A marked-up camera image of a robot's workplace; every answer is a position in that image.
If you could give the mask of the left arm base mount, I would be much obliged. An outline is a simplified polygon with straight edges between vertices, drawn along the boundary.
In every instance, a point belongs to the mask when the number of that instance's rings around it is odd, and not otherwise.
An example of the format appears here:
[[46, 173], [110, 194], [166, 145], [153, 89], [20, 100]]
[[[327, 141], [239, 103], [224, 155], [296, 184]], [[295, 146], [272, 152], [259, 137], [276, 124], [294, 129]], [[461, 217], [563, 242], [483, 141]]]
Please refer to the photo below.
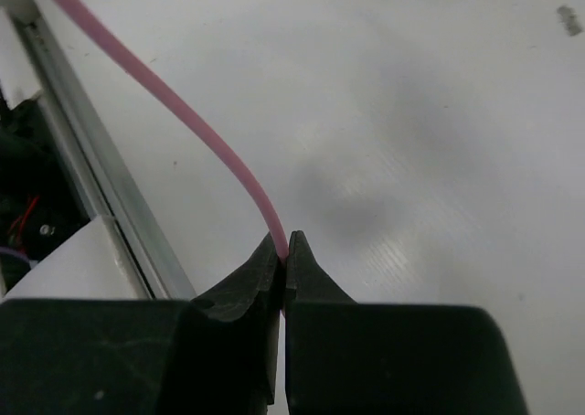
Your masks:
[[1, 112], [1, 245], [40, 261], [90, 218], [39, 105]]

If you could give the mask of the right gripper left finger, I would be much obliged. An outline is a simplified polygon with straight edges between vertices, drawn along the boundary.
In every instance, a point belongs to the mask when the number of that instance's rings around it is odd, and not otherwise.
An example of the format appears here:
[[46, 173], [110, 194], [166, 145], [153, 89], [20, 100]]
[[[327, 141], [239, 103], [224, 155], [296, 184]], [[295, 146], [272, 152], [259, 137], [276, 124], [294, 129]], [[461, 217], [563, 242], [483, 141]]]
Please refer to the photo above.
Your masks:
[[274, 402], [280, 261], [270, 236], [189, 303], [175, 337], [178, 414], [264, 414]]

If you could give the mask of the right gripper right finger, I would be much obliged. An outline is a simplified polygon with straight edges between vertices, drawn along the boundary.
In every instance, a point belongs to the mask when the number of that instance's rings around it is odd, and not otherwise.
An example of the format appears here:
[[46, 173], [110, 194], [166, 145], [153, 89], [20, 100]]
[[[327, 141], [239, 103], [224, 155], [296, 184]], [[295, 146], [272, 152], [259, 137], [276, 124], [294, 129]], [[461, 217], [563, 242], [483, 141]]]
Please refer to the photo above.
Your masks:
[[473, 306], [358, 303], [301, 231], [286, 268], [285, 392], [292, 414], [525, 414], [505, 338]]

